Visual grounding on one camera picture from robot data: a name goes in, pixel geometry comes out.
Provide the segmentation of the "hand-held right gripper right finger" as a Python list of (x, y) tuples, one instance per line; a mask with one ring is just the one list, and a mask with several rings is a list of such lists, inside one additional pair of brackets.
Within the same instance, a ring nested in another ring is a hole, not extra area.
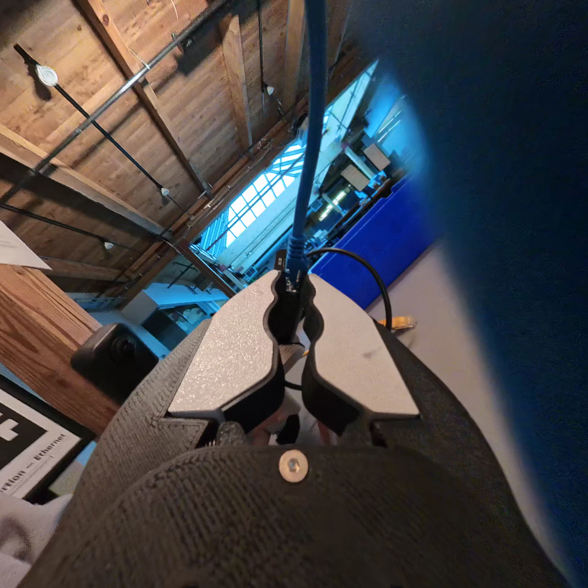
[(419, 408), (386, 345), (386, 330), (318, 275), (307, 276), (302, 300), (310, 342), (302, 375), (308, 411), (338, 436), (362, 419), (417, 419)]

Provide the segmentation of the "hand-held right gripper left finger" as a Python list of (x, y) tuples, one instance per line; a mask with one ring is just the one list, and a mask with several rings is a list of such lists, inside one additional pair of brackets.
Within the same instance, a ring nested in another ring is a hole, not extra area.
[(236, 422), (250, 433), (277, 412), (285, 372), (269, 315), (280, 276), (271, 270), (210, 320), (169, 405), (171, 416)]

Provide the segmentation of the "black ethernet switch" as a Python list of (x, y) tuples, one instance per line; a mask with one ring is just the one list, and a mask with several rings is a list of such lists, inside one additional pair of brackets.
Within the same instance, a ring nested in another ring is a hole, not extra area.
[(274, 284), (275, 305), (270, 310), (268, 325), (279, 345), (293, 343), (295, 334), (305, 311), (300, 289), (295, 289), (286, 271), (286, 249), (279, 249), (275, 257), (275, 270), (278, 278)]

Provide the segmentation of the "grey desk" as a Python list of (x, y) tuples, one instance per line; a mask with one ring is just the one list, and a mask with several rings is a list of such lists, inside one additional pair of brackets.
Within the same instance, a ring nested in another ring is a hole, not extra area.
[(518, 441), (511, 408), (497, 372), (485, 358), (472, 315), (440, 240), (388, 288), (395, 316), (412, 316), (416, 326), (399, 340), (457, 397), (494, 452), (535, 538), (573, 587), (572, 570), (536, 474)]

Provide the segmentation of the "white cabinet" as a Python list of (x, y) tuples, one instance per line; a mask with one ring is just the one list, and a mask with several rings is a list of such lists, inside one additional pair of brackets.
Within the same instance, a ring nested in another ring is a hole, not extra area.
[(222, 291), (195, 286), (152, 283), (126, 305), (122, 313), (173, 349), (228, 301)]

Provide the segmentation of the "blue storage bin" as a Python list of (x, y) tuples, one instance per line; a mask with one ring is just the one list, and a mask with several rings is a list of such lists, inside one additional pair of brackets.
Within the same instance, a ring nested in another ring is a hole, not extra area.
[[(408, 176), (392, 188), (390, 195), (380, 199), (335, 248), (357, 254), (390, 286), (438, 236), (427, 185), (418, 177)], [(347, 256), (324, 254), (311, 272), (363, 309), (380, 298), (375, 278)]]

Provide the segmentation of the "large paned window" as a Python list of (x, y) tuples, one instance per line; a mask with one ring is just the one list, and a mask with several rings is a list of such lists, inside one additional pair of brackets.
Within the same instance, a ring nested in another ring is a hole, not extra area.
[(301, 175), (305, 148), (288, 146), (231, 202), (192, 244), (191, 249), (210, 263), (243, 234)]

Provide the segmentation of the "white hanging sign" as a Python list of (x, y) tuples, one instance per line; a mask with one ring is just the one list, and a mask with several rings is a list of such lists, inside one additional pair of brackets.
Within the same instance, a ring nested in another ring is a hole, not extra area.
[(390, 159), (380, 150), (376, 143), (365, 147), (364, 154), (379, 171), (384, 171), (390, 165)]
[(342, 177), (347, 180), (356, 191), (362, 192), (369, 185), (370, 179), (355, 165), (349, 164), (341, 172)]

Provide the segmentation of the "black framed tag sign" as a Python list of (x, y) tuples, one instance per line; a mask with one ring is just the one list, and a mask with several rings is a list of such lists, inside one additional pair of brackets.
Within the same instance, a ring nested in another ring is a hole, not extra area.
[(1, 495), (45, 504), (72, 493), (95, 434), (1, 375)]

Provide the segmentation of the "dark blue blurred object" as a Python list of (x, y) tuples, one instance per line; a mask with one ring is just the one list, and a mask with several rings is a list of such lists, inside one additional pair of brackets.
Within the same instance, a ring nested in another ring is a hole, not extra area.
[(587, 1), (354, 1), (565, 575), (587, 587)]

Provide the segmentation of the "white paper sheet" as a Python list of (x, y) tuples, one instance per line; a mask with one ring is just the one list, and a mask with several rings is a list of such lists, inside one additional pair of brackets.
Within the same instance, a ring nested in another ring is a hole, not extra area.
[(21, 239), (1, 221), (1, 265), (51, 271)]

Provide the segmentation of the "person's clothing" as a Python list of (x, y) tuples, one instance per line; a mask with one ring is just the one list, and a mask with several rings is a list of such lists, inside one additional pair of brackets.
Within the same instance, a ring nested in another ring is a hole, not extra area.
[(52, 538), (72, 494), (32, 504), (1, 494), (1, 587), (17, 587)]

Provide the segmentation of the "metal conduit pipe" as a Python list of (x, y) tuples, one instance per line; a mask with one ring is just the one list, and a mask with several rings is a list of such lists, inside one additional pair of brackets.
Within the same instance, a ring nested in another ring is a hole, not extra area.
[[(105, 18), (107, 11), (104, 8), (102, 1), (79, 1), (80, 6), (85, 11), (87, 17), (91, 21), (94, 28), (98, 31), (102, 41), (107, 46), (115, 62), (120, 66), (124, 73), (132, 72), (129, 68), (129, 63), (126, 60), (126, 54), (129, 53), (129, 48), (126, 43), (119, 40), (119, 35), (114, 35), (114, 25), (111, 29), (108, 28)], [(213, 1), (208, 7), (202, 11), (179, 35), (176, 35), (171, 42), (165, 46), (157, 55), (155, 55), (150, 62), (143, 63), (143, 68), (129, 77), (126, 82), (110, 97), (108, 98), (96, 111), (90, 114), (90, 118), (76, 127), (69, 136), (67, 136), (56, 148), (42, 158), (39, 163), (33, 168), (29, 168), (26, 175), (18, 181), (13, 187), (1, 197), (1, 204), (6, 203), (22, 190), (25, 185), (33, 179), (33, 177), (40, 176), (47, 171), (52, 165), (53, 160), (57, 158), (62, 151), (64, 151), (71, 143), (74, 142), (87, 128), (93, 126), (93, 121), (98, 119), (107, 112), (119, 99), (129, 90), (133, 90), (138, 98), (142, 101), (143, 106), (148, 110), (153, 121), (158, 126), (161, 133), (166, 138), (169, 146), (175, 151), (177, 158), (179, 158), (186, 167), (196, 182), (202, 189), (202, 197), (211, 197), (212, 189), (208, 183), (196, 172), (195, 168), (187, 159), (182, 147), (176, 140), (167, 119), (163, 116), (160, 110), (158, 99), (148, 84), (144, 84), (143, 80), (147, 74), (153, 70), (159, 63), (161, 63), (167, 55), (169, 55), (174, 48), (183, 45), (187, 40), (191, 40), (196, 33), (208, 26), (216, 23), (219, 19), (226, 16), (231, 10), (234, 1)]]

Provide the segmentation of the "wooden post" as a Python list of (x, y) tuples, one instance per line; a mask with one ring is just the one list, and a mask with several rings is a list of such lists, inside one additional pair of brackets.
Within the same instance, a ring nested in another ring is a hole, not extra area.
[(99, 328), (42, 271), (1, 265), (1, 363), (98, 436), (120, 405), (74, 370), (70, 360)]

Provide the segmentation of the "long black light rail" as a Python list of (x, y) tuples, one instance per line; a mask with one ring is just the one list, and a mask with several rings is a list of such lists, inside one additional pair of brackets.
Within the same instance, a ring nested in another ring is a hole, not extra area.
[[(31, 68), (33, 68), (34, 73), (32, 76), (35, 78), (36, 81), (40, 83), (38, 80), (36, 73), (35, 73), (35, 65), (39, 63), (36, 59), (34, 59), (31, 55), (29, 55), (24, 48), (22, 48), (19, 44), (15, 44), (13, 48), (19, 54), (19, 56), (24, 60), (24, 62)], [(84, 110), (84, 108), (71, 97), (71, 95), (66, 92), (63, 87), (58, 84), (57, 87), (54, 88), (56, 92), (58, 92), (66, 101), (73, 106), (78, 113), (83, 115), (86, 120), (90, 118), (90, 114)], [(137, 160), (134, 158), (106, 129), (104, 129), (97, 121), (93, 121), (91, 123), (99, 132), (103, 135), (105, 139), (107, 139), (110, 143), (112, 143), (115, 148), (121, 152), (121, 154), (128, 159), (146, 178), (148, 178), (152, 184), (158, 189), (159, 186), (164, 187), (158, 180), (156, 180)], [(184, 214), (186, 214), (189, 220), (194, 221), (195, 216), (189, 213), (189, 210), (186, 209), (184, 206), (180, 205), (172, 196), (171, 193), (168, 198), (162, 196), (162, 198), (169, 200), (172, 202), (178, 209), (180, 209)]]

